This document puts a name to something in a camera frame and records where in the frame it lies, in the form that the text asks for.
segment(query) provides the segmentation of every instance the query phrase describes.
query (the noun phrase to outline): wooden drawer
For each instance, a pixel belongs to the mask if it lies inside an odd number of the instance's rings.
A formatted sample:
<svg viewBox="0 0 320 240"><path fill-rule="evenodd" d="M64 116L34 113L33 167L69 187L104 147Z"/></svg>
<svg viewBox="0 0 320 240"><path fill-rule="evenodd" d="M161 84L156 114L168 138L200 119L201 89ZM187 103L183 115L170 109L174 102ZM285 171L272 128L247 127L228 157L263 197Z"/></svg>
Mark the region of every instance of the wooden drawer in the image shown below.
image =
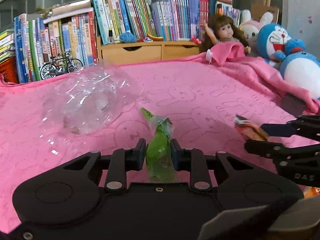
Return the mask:
<svg viewBox="0 0 320 240"><path fill-rule="evenodd" d="M199 54L198 45L164 45L162 48L162 60L175 59Z"/></svg>
<svg viewBox="0 0 320 240"><path fill-rule="evenodd" d="M106 63L117 65L134 64L140 62L160 61L161 45L132 46L122 48L120 46L107 45L101 47L102 60Z"/></svg>

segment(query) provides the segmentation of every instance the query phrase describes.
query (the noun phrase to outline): wooden organizer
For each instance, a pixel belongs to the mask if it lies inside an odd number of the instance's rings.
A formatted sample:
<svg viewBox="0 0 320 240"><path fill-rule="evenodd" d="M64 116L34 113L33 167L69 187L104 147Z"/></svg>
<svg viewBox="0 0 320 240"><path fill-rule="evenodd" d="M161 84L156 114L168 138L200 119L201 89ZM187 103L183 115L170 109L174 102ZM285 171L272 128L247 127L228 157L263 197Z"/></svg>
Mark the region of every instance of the wooden organizer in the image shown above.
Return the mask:
<svg viewBox="0 0 320 240"><path fill-rule="evenodd" d="M101 45L97 38L100 62L117 65L161 61L199 54L199 46L191 41L152 41Z"/></svg>

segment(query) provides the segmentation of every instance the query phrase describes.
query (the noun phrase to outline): transparent plastic wrap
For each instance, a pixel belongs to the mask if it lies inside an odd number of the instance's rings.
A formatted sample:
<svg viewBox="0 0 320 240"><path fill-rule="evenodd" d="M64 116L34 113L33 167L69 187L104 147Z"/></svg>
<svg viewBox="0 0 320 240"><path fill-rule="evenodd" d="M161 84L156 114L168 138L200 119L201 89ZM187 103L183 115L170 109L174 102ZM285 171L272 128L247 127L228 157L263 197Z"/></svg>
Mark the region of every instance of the transparent plastic wrap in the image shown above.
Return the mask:
<svg viewBox="0 0 320 240"><path fill-rule="evenodd" d="M46 130L58 125L73 134L94 132L113 122L140 92L118 67L80 69L48 91L43 105L43 127Z"/></svg>
<svg viewBox="0 0 320 240"><path fill-rule="evenodd" d="M170 139L172 123L169 118L153 115L145 108L141 112L148 120L153 138L148 144L146 164L152 182L172 182L176 179L176 171L171 160Z"/></svg>

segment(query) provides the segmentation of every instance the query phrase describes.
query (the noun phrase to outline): doll hair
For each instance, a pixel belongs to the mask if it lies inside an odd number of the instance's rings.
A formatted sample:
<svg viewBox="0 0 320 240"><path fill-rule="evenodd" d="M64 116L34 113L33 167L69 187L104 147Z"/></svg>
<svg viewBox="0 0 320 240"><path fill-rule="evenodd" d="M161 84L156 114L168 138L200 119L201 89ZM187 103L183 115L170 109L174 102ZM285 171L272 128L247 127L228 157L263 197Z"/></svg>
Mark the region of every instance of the doll hair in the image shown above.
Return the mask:
<svg viewBox="0 0 320 240"><path fill-rule="evenodd" d="M217 37L217 39L219 39L218 31L220 30L221 27L227 24L231 25L231 28L233 30L233 37L238 39L243 44L243 46L245 47L249 46L247 40L244 37L243 31L241 31L239 28L237 28L233 24L233 19L231 19L230 17L225 15L214 14L214 15L211 15L208 20L208 27L210 27L213 30L214 35ZM206 52L208 49L211 49L212 47L213 47L213 44L206 33L204 35L204 41L202 42L200 52Z"/></svg>

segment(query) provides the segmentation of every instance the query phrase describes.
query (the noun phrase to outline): doll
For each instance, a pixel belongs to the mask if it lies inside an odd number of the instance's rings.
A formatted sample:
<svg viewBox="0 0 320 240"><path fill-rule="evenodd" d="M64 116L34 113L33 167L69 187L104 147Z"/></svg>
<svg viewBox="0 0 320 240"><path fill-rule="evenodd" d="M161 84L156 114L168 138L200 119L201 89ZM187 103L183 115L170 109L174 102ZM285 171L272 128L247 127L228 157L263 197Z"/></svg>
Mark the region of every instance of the doll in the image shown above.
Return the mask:
<svg viewBox="0 0 320 240"><path fill-rule="evenodd" d="M233 19L225 15L212 15L204 24L205 36L201 52L206 52L220 42L239 41L244 46L244 52L250 53L251 47L244 37L243 31L233 24Z"/></svg>

